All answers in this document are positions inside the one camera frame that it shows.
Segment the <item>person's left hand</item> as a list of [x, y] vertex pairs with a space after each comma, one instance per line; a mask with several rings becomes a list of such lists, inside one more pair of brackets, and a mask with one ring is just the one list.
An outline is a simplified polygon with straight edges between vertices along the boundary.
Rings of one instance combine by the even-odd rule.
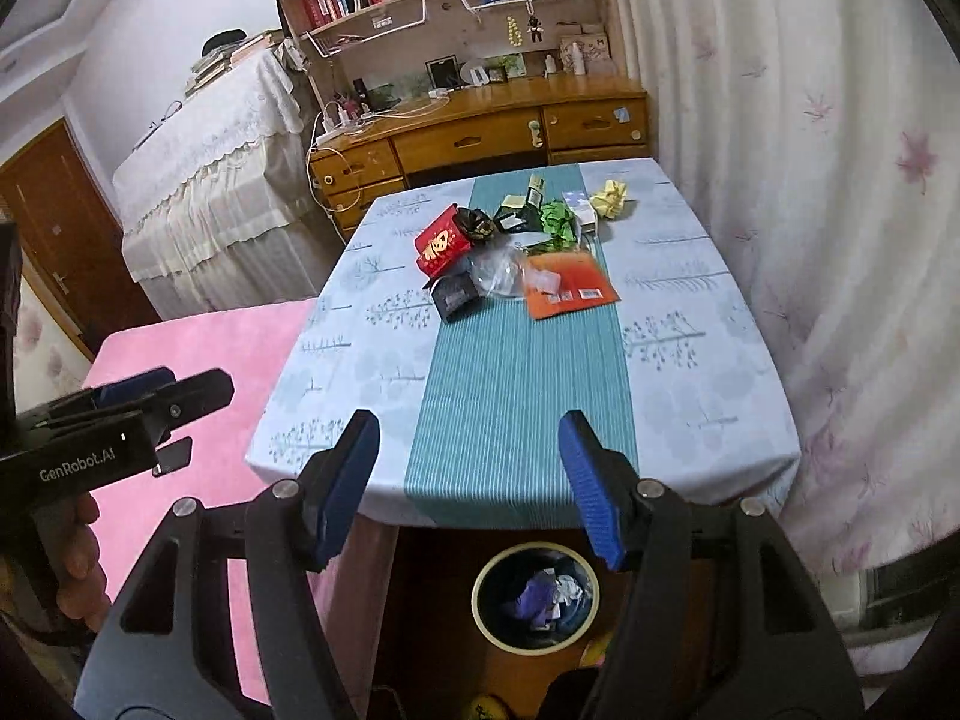
[[98, 522], [98, 502], [83, 493], [75, 502], [75, 520], [64, 546], [65, 578], [60, 582], [57, 605], [71, 621], [82, 621], [99, 632], [109, 614], [107, 578], [99, 562], [99, 543], [91, 525]]

